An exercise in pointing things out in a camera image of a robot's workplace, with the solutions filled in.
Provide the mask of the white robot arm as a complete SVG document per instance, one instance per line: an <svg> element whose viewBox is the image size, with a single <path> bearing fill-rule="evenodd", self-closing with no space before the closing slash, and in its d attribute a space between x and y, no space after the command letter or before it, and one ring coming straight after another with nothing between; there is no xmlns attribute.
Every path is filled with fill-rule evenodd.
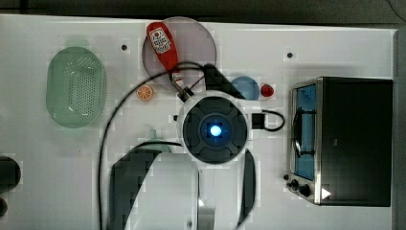
<svg viewBox="0 0 406 230"><path fill-rule="evenodd" d="M255 205L256 165L246 148L251 126L237 103L242 95L211 64L199 66L206 90L194 95L185 87L179 97L184 106L178 115L177 145L193 159L212 166L228 164L242 158L244 176L238 214L242 225ZM124 230L130 210L152 163L162 154L144 142L131 149L112 168L109 185L109 212L106 230Z"/></svg>

